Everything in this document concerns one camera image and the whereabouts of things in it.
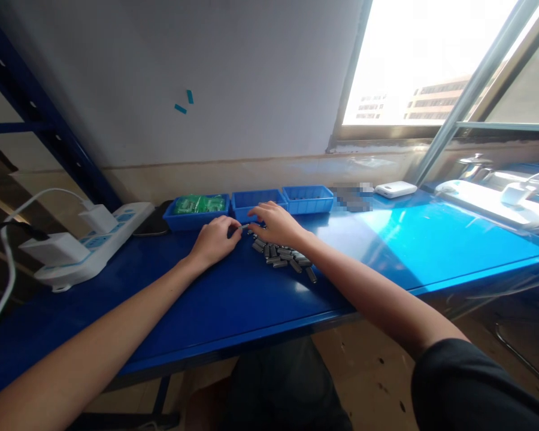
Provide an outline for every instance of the blue table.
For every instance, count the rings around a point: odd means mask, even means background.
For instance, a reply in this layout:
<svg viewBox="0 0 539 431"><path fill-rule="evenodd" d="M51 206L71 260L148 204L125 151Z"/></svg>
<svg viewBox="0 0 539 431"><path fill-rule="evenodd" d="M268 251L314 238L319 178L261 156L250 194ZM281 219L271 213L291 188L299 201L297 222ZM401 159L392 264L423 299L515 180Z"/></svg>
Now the blue table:
<svg viewBox="0 0 539 431"><path fill-rule="evenodd" d="M510 232L423 191L374 211L299 216L319 238L415 295L539 266L539 237ZM131 238L94 279L44 293L0 324L0 390L67 339L160 277L191 249L196 232ZM198 278L140 345L115 387L230 357L356 318L316 271L273 269L244 236Z"/></svg>

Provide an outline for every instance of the metal kettle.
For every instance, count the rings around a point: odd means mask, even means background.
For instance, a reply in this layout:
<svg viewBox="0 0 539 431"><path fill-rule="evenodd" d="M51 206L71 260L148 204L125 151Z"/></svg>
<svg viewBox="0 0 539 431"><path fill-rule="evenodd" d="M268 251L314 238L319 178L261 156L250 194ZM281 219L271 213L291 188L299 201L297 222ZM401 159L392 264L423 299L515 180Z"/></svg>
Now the metal kettle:
<svg viewBox="0 0 539 431"><path fill-rule="evenodd" d="M493 161L482 159L482 155L481 153L476 153L474 157L459 159L448 177L479 183L491 173L493 167Z"/></svg>

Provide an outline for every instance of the black sleeve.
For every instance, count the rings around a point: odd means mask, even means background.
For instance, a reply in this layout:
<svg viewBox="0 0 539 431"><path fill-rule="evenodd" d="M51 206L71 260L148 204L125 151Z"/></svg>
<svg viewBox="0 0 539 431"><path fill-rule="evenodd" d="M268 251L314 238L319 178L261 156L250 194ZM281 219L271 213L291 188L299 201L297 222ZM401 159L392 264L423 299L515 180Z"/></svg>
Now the black sleeve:
<svg viewBox="0 0 539 431"><path fill-rule="evenodd" d="M473 344L447 339L413 371L417 425L427 430L539 430L539 401Z"/></svg>

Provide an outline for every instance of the forearm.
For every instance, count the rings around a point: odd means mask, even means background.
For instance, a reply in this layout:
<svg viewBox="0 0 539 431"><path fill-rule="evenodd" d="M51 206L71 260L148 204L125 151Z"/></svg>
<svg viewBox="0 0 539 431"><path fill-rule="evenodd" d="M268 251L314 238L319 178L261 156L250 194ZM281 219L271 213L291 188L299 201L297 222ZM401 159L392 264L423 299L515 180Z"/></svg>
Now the forearm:
<svg viewBox="0 0 539 431"><path fill-rule="evenodd" d="M65 429L204 269L183 259L16 379L0 392L0 430Z"/></svg>
<svg viewBox="0 0 539 431"><path fill-rule="evenodd" d="M300 241L297 249L367 320L398 342L414 359L441 339L466 339L438 311L312 233Z"/></svg>

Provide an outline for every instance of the blue storage box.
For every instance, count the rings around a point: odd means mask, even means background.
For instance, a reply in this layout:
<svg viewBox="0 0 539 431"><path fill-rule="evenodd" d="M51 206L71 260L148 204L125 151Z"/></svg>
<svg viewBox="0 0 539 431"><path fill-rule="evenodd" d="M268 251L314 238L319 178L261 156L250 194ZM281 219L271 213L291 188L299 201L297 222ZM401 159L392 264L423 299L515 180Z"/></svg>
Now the blue storage box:
<svg viewBox="0 0 539 431"><path fill-rule="evenodd" d="M334 194L325 186L284 187L283 195L290 214L328 213L334 206Z"/></svg>
<svg viewBox="0 0 539 431"><path fill-rule="evenodd" d="M223 211L212 211L210 213L196 213L196 214L174 214L175 203L179 198L175 198L174 201L169 205L166 212L163 214L162 218L166 221L169 226L169 229L172 232L178 230L200 230L203 225L208 224L214 218L220 216L229 215L229 195L227 194L216 194L216 195L206 195L208 198L214 198L216 196L221 196L225 201L225 206Z"/></svg>
<svg viewBox="0 0 539 431"><path fill-rule="evenodd" d="M274 201L279 206L287 209L287 201L278 189L235 192L232 194L232 211L234 213L234 218L240 223L256 221L258 219L256 215L248 217L247 213L260 202L268 201Z"/></svg>

